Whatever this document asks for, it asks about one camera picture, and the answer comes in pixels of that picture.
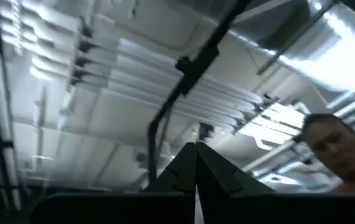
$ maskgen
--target fluorescent light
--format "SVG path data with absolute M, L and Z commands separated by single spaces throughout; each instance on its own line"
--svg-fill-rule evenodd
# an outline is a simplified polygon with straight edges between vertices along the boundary
M 283 144 L 286 140 L 292 138 L 289 134 L 281 133 L 254 123 L 249 123 L 244 126 L 239 133 L 276 144 Z
M 285 126 L 284 124 L 279 124 L 279 123 L 276 123 L 274 121 L 270 121 L 268 119 L 261 118 L 261 117 L 255 118 L 252 122 L 254 122 L 255 124 L 262 125 L 262 126 L 264 126 L 266 128 L 271 128 L 271 129 L 274 129 L 274 130 L 277 130 L 277 131 L 281 131 L 283 133 L 291 134 L 293 136 L 295 136 L 295 135 L 300 133 L 299 130 L 290 128 L 288 126 Z

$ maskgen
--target ceiling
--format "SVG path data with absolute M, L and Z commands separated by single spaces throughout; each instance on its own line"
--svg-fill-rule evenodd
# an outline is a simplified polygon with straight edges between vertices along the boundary
M 36 0 L 22 2 L 39 3 Z M 43 0 L 43 6 L 49 9 L 55 9 L 71 18 L 85 18 L 87 27 L 92 31 L 92 40 L 101 44 L 101 47 L 90 49 L 84 56 L 96 58 L 102 64 L 87 63 L 83 66 L 82 69 L 96 73 L 97 77 L 84 76 L 72 88 L 73 93 L 66 106 L 69 94 L 65 80 L 49 81 L 31 72 L 32 64 L 43 59 L 33 60 L 38 58 L 36 50 L 24 47 L 22 55 L 18 55 L 10 41 L 5 43 L 14 142 L 22 180 L 27 184 L 82 189 L 138 190 L 142 187 L 146 167 L 140 156 L 146 155 L 148 123 L 181 77 L 175 71 L 174 63 L 181 55 L 192 57 L 198 52 L 214 30 L 215 24 L 234 2 Z M 256 9 L 265 2 L 254 1 L 247 10 Z M 2 9 L 10 10 L 8 0 L 1 0 L 0 3 Z M 88 9 L 92 7 L 93 12 L 88 14 Z M 282 26 L 298 7 L 303 7 L 303 1 L 286 1 L 286 4 L 236 23 L 235 32 L 224 37 L 219 44 L 220 56 L 187 100 L 198 97 L 199 103 L 213 103 L 211 109 L 220 107 L 232 111 L 229 113 L 243 105 L 246 106 L 240 110 L 252 111 L 253 104 L 247 100 L 234 104 L 219 97 L 221 90 L 229 90 L 230 94 L 240 95 L 241 99 L 244 96 L 263 99 L 267 93 L 278 97 L 281 103 L 302 100 L 311 111 L 326 110 L 324 98 L 332 99 L 337 93 L 326 91 L 320 86 L 315 87 L 307 78 L 288 69 L 283 63 L 274 63 L 264 74 L 257 75 L 259 67 L 272 54 L 259 51 L 258 45 L 249 46 L 250 42 L 243 41 L 241 36 L 268 43 L 278 50 L 281 40 L 275 43 L 270 39 L 265 40 L 274 34 L 281 34 Z M 32 10 L 28 11 L 23 13 L 28 16 L 35 14 Z M 5 27 L 11 23 L 7 19 L 3 22 Z M 44 26 L 73 36 L 71 32 L 65 31 L 68 27 L 62 29 L 51 22 Z M 38 31 L 29 26 L 23 29 L 39 36 Z M 68 40 L 64 45 L 53 43 L 52 47 L 73 54 L 75 46 Z M 325 40 L 320 38 L 318 41 L 323 43 Z M 49 46 L 48 42 L 41 40 L 37 43 Z M 69 71 L 68 61 L 51 65 L 46 69 L 52 69 L 55 73 Z M 127 82 L 124 88 L 119 84 L 122 82 Z M 137 97 L 117 94 L 127 92 L 128 85 L 141 90 L 135 92 L 129 89 Z M 159 104 L 144 102 L 143 98 L 150 98 L 144 92 L 152 92 L 151 99 L 160 99 Z M 267 152 L 258 148 L 250 136 L 232 135 L 232 126 L 226 124 L 232 118 L 228 119 L 226 115 L 214 113 L 211 109 L 201 111 L 195 106 L 188 108 L 185 102 L 175 108 L 165 137 L 167 144 L 161 152 L 164 163 L 159 167 L 160 170 L 185 142 L 197 139 L 199 121 L 216 122 L 210 119 L 215 116 L 225 118 L 226 122 L 216 122 L 216 132 L 209 144 L 232 163 L 243 167 Z M 191 113 L 180 113 L 183 110 Z M 202 116 L 193 118 L 193 114 Z M 291 156 L 283 155 L 280 161 Z M 274 184 L 272 187 L 286 192 L 299 189 L 297 185 L 284 188 Z

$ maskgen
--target metal beam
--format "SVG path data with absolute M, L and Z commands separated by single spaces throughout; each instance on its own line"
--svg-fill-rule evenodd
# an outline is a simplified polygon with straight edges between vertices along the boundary
M 252 17 L 255 17 L 257 15 L 261 15 L 261 14 L 268 12 L 278 6 L 282 6 L 282 5 L 292 2 L 292 1 L 295 1 L 295 0 L 271 0 L 269 2 L 263 3 L 260 6 L 257 6 L 253 9 L 246 10 L 243 13 L 241 13 L 241 15 L 237 16 L 234 23 L 246 21 Z

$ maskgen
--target ceiling pipe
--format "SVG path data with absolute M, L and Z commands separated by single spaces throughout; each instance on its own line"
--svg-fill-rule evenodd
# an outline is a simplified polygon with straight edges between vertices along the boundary
M 6 23 L 3 23 L 3 26 L 2 28 L 4 28 L 4 30 L 7 30 L 9 31 L 10 25 L 6 24 Z M 31 34 L 27 31 L 27 32 L 24 32 L 26 33 L 26 35 L 28 36 L 31 36 Z M 3 35 L 2 36 L 3 40 L 6 41 L 6 42 L 9 42 L 9 43 L 13 43 L 13 41 L 15 39 L 13 39 L 12 37 L 10 37 L 9 35 Z M 63 66 L 62 63 L 65 63 L 66 61 L 70 60 L 71 59 L 71 56 L 69 54 L 66 54 L 65 52 L 60 52 L 60 51 L 57 51 L 55 49 L 52 49 L 50 47 L 47 47 L 45 45 L 41 45 L 41 44 L 38 44 L 38 45 L 35 45 L 35 44 L 31 44 L 31 43 L 28 43 L 28 42 L 23 42 L 23 46 L 24 47 L 27 47 L 28 49 L 30 50 L 33 50 L 35 52 L 37 52 L 38 54 L 40 54 L 41 56 L 44 56 L 44 57 L 47 57 L 47 58 L 51 58 L 53 60 L 55 60 L 57 63 L 55 62 L 51 62 L 51 61 L 43 61 L 41 59 L 39 59 L 38 57 L 33 57 L 32 58 L 32 62 L 34 65 L 36 65 L 37 67 L 41 68 L 41 69 L 45 69 L 49 72 L 52 72 L 52 73 L 56 73 L 56 74 L 59 74 L 59 75 L 63 75 L 65 77 L 68 76 L 69 74 L 69 70 L 66 68 L 66 66 Z M 93 61 L 97 61 L 98 63 L 106 63 L 106 61 L 102 62 L 101 59 L 99 59 L 98 57 L 94 57 L 92 55 L 89 55 L 89 54 L 84 54 L 84 55 L 80 55 L 80 56 L 85 56 L 85 58 L 88 58 L 90 60 L 93 60 Z M 134 71 L 129 71 L 129 68 L 123 68 L 122 66 L 119 66 L 119 69 L 118 67 L 116 68 L 117 70 L 121 70 L 122 72 L 125 72 L 127 73 L 127 75 L 129 74 L 132 74 Z M 96 75 L 98 77 L 102 77 L 102 78 L 105 78 L 106 76 L 104 75 L 99 75 L 99 74 L 93 74 L 93 75 Z M 137 75 L 133 75 L 134 77 L 136 78 L 139 78 L 139 79 L 142 79 L 144 77 L 141 77 L 141 76 L 137 76 Z M 52 76 L 52 77 L 47 77 L 48 79 L 57 79 L 59 80 L 60 77 L 58 76 Z M 118 80 L 111 80 L 112 82 L 115 82 L 115 83 L 118 83 L 119 81 Z M 166 87 L 163 87 L 163 86 L 157 86 L 158 88 L 164 88 L 163 91 L 165 91 L 165 93 L 168 92 L 169 88 L 166 88 Z M 220 102 L 224 102 L 226 103 L 226 98 L 216 98 L 214 100 L 214 102 L 209 103 L 207 104 L 207 102 L 210 100 L 210 99 L 213 99 L 215 98 L 214 96 L 212 97 L 207 97 L 205 98 L 205 94 L 199 92 L 199 91 L 193 91 L 192 94 L 190 95 L 189 98 L 187 99 L 182 99 L 181 101 L 182 102 L 192 102 L 192 104 L 196 104 L 196 105 L 201 105 L 203 108 L 206 108 L 207 110 L 211 110 L 211 111 L 215 111 L 217 112 L 217 110 L 215 110 L 214 108 L 218 108 L 218 110 L 221 110 L 221 111 L 226 111 L 224 113 L 224 115 L 227 115 L 227 116 L 231 116 L 231 117 L 235 117 L 235 118 L 239 118 L 241 116 L 241 112 L 238 111 L 236 108 L 233 108 L 231 107 L 229 109 L 229 106 L 228 104 L 223 104 L 223 105 L 220 105 Z M 255 109 L 255 107 L 253 105 L 251 105 L 250 103 L 247 103 L 246 101 L 239 101 L 239 100 L 234 100 L 233 103 L 237 103 L 239 104 L 239 108 L 242 109 L 242 110 L 253 110 Z
M 327 105 L 327 109 L 335 109 L 342 106 L 345 102 L 355 100 L 355 90 L 349 90 L 341 95 L 337 96 L 335 99 L 331 100 Z
M 66 82 L 67 79 L 63 76 L 60 76 L 60 75 L 57 75 L 57 74 L 54 74 L 54 73 L 50 73 L 50 72 L 46 72 L 46 71 L 43 71 L 39 68 L 35 68 L 35 67 L 31 67 L 30 69 L 31 73 L 34 73 L 38 76 L 44 76 L 44 77 L 55 77 L 58 79 L 58 81 L 64 81 Z M 92 86 L 95 86 L 95 87 L 99 87 L 100 86 L 97 86 L 97 85 L 94 85 L 92 83 L 85 83 L 85 84 L 88 84 L 88 85 L 92 85 Z M 131 101 L 135 101 L 137 103 L 141 103 L 143 105 L 146 105 L 146 106 L 150 106 L 154 109 L 158 109 L 160 106 L 161 106 L 161 103 L 163 101 L 159 101 L 159 102 L 153 102 L 153 101 L 150 101 L 148 98 L 145 98 L 146 96 L 141 94 L 141 93 L 138 93 L 138 94 L 132 94 L 130 92 L 126 92 L 126 91 L 123 91 L 123 90 L 115 90 L 115 89 L 106 89 L 107 92 L 110 92 L 112 95 L 115 95 L 115 96 L 119 96 L 119 97 L 122 97 L 122 98 L 125 98 L 127 100 L 131 100 Z M 205 122 L 205 123 L 209 123 L 209 124 L 212 124 L 212 125 L 215 125 L 215 126 L 220 126 L 222 128 L 230 128 L 232 129 L 232 125 L 229 124 L 229 123 L 225 123 L 225 122 L 222 122 L 222 121 L 218 121 L 217 119 L 215 118 L 210 118 L 208 117 L 208 115 L 206 114 L 196 114 L 196 113 L 193 113 L 193 111 L 182 111 L 181 108 L 175 108 L 175 110 L 173 111 L 174 114 L 177 114 L 177 115 L 180 115 L 180 116 L 183 116 L 183 117 L 186 117 L 186 118 L 189 118 L 189 119 L 193 119 L 195 121 L 199 121 L 199 122 Z
M 344 118 L 344 117 L 347 117 L 348 115 L 351 115 L 351 113 L 353 113 L 353 112 L 355 112 L 355 101 L 353 101 L 351 104 L 345 106 L 344 108 L 341 108 L 340 110 L 335 112 L 334 115 L 339 118 Z M 264 162 L 269 161 L 271 158 L 289 150 L 292 146 L 294 146 L 295 144 L 300 142 L 301 141 L 300 139 L 301 139 L 300 136 L 297 136 L 291 140 L 288 140 L 287 142 L 285 142 L 281 146 L 278 146 L 278 147 L 272 149 L 269 153 L 263 155 L 262 157 L 258 158 L 255 161 L 251 162 L 250 164 L 248 164 L 247 166 L 242 168 L 242 170 L 244 172 L 248 172 L 248 171 L 256 168 L 260 164 L 263 164 Z
M 12 19 L 11 9 L 7 6 L 0 7 L 0 15 L 2 15 L 3 17 L 5 17 L 7 19 Z M 75 46 L 73 44 L 73 37 L 69 37 L 65 34 L 60 34 L 57 31 L 46 27 L 46 25 L 43 23 L 43 21 L 41 21 L 39 18 L 37 18 L 33 15 L 23 14 L 23 15 L 21 15 L 21 18 L 22 18 L 22 22 L 24 24 L 34 28 L 35 35 L 37 35 L 41 39 L 54 42 L 58 46 L 60 46 L 61 48 L 64 48 L 65 50 L 68 50 L 68 51 L 74 50 Z M 173 68 L 173 65 L 160 65 L 159 63 L 152 62 L 151 60 L 139 57 L 135 54 L 131 54 L 131 53 L 126 52 L 124 50 L 121 50 L 121 49 L 118 49 L 115 47 L 110 47 L 109 45 L 99 43 L 98 41 L 96 41 L 92 38 L 89 38 L 89 37 L 82 37 L 82 41 L 92 44 L 95 47 L 105 49 L 111 53 L 121 55 L 124 57 L 128 57 L 130 59 L 133 59 L 135 62 L 140 62 L 140 63 L 146 64 L 146 65 L 150 65 L 151 67 L 159 68 L 161 70 L 167 69 L 168 71 L 166 71 L 166 74 L 167 75 L 170 74 L 169 76 L 174 77 L 175 79 L 179 79 L 182 76 L 182 74 L 180 72 L 176 71 Z M 245 91 L 245 90 L 238 91 L 238 90 L 232 89 L 229 86 L 225 86 L 223 84 L 220 84 L 217 81 L 212 80 L 210 78 L 204 78 L 198 84 L 198 86 L 196 88 L 201 91 L 207 91 L 208 93 L 210 93 L 210 90 L 212 90 L 213 95 L 221 94 L 221 95 L 230 96 L 232 98 L 236 98 L 241 101 L 247 100 L 247 101 L 251 101 L 252 103 L 256 103 L 256 104 L 262 103 L 262 98 L 250 91 Z
M 66 82 L 67 77 L 66 76 L 62 76 L 62 75 L 58 75 L 55 73 L 51 73 L 49 71 L 43 70 L 43 68 L 45 69 L 44 64 L 40 64 L 42 63 L 39 60 L 36 60 L 36 58 L 33 58 L 33 64 L 34 65 L 38 65 L 37 68 L 31 68 L 31 72 L 36 75 L 36 76 L 44 76 L 44 77 L 53 77 L 55 79 L 57 79 L 58 81 L 63 81 Z M 125 94 L 127 95 L 128 93 L 134 93 L 136 92 L 137 96 L 140 96 L 141 99 L 145 100 L 145 101 L 150 101 L 152 103 L 155 103 L 157 105 L 161 105 L 162 102 L 164 101 L 164 98 L 162 96 L 159 95 L 159 93 L 152 93 L 149 92 L 148 90 L 138 90 L 139 87 L 138 86 L 131 86 L 128 83 L 117 83 L 117 82 L 113 82 L 113 84 L 118 84 L 120 86 L 122 86 L 123 88 L 118 88 L 118 85 L 115 86 L 115 88 L 111 88 L 111 89 L 107 89 L 107 90 L 113 90 L 113 91 L 117 91 L 121 94 Z M 229 125 L 233 125 L 235 124 L 235 119 L 233 119 L 230 116 L 226 116 L 224 114 L 220 114 L 218 112 L 213 112 L 212 111 L 208 111 L 207 108 L 204 108 L 201 105 L 197 105 L 196 102 L 191 102 L 191 101 L 187 101 L 187 100 L 182 100 L 178 103 L 176 103 L 176 107 L 175 109 L 179 109 L 181 111 L 187 111 L 187 113 L 193 113 L 196 112 L 196 114 L 198 114 L 198 116 L 203 116 L 203 117 L 209 117 L 209 118 L 214 118 L 214 119 L 221 119 L 222 121 L 219 121 L 220 123 L 225 123 L 225 124 L 229 124 Z
M 345 123 L 347 123 L 347 125 L 354 126 L 355 119 L 353 119 L 351 121 L 345 121 Z M 295 160 L 297 162 L 299 162 L 299 161 L 303 162 L 303 161 L 306 161 L 306 160 L 312 159 L 312 158 L 314 158 L 313 153 L 309 153 L 306 155 L 298 155 Z M 279 164 L 277 167 L 269 167 L 268 169 L 263 170 L 262 173 L 259 173 L 258 177 L 264 177 L 265 175 L 268 175 L 268 174 L 274 172 L 275 170 L 277 170 L 277 172 L 288 172 L 290 169 L 296 168 L 296 166 L 291 164 L 292 162 L 295 162 L 295 161 L 289 160 L 283 164 Z
M 32 58 L 32 64 L 35 65 L 37 68 L 50 72 L 50 73 L 55 73 L 57 75 L 61 75 L 67 78 L 66 74 L 62 74 L 62 69 L 63 67 L 59 68 L 59 65 L 56 63 L 51 63 L 47 62 L 42 58 L 39 58 L 37 56 L 33 56 Z M 148 96 L 149 98 L 154 99 L 154 101 L 157 102 L 162 102 L 164 101 L 164 97 L 167 95 L 167 91 L 151 91 L 147 88 L 142 88 L 141 86 L 134 86 L 133 84 L 130 84 L 128 82 L 123 82 L 121 80 L 115 80 L 113 78 L 109 78 L 109 81 L 112 82 L 112 85 L 118 89 L 117 86 L 120 86 L 120 88 L 124 89 L 129 89 L 132 92 L 139 92 L 140 94 L 143 94 L 145 96 Z M 203 105 L 201 103 L 201 99 L 196 99 L 195 97 L 189 97 L 187 99 L 180 100 L 179 102 L 176 103 L 176 108 L 181 108 L 182 110 L 192 110 L 192 111 L 201 111 L 202 113 L 206 114 L 206 116 L 211 116 L 213 118 L 219 118 L 220 120 L 224 122 L 229 122 L 231 125 L 235 125 L 235 119 L 233 116 L 229 114 L 223 114 L 220 113 L 216 110 L 214 110 L 211 106 Z

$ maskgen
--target ventilation duct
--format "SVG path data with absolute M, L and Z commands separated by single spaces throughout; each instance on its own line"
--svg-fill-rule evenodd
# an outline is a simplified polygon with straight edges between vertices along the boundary
M 237 0 L 169 0 L 190 7 L 209 21 L 219 23 Z M 236 22 L 232 29 L 248 40 L 269 50 L 279 50 L 292 33 L 311 17 L 307 0 L 257 0 L 251 1 L 246 11 L 256 11 L 268 4 L 265 12 Z
M 173 64 L 153 60 L 152 57 L 141 57 L 123 49 L 112 36 L 104 38 L 104 35 L 97 33 L 90 37 L 79 34 L 77 18 L 60 14 L 33 0 L 22 1 L 22 6 L 22 25 L 18 30 L 12 22 L 14 14 L 11 5 L 6 1 L 0 2 L 2 39 L 10 44 L 20 42 L 23 47 L 35 53 L 30 71 L 38 78 L 58 82 L 72 79 L 74 83 L 105 87 L 79 79 L 84 75 L 91 76 L 101 80 L 102 84 L 108 84 L 107 92 L 115 96 L 159 108 L 182 75 L 175 71 Z M 53 16 L 59 18 L 59 21 L 55 21 Z M 67 26 L 68 32 L 60 29 Z M 75 51 L 75 36 L 79 35 L 82 43 L 74 65 L 72 52 Z M 113 75 L 101 71 L 111 71 Z M 261 97 L 249 91 L 204 78 L 187 98 L 179 99 L 174 113 L 199 122 L 231 128 L 237 125 L 237 119 L 242 119 L 243 111 L 254 110 L 254 105 L 262 101 Z

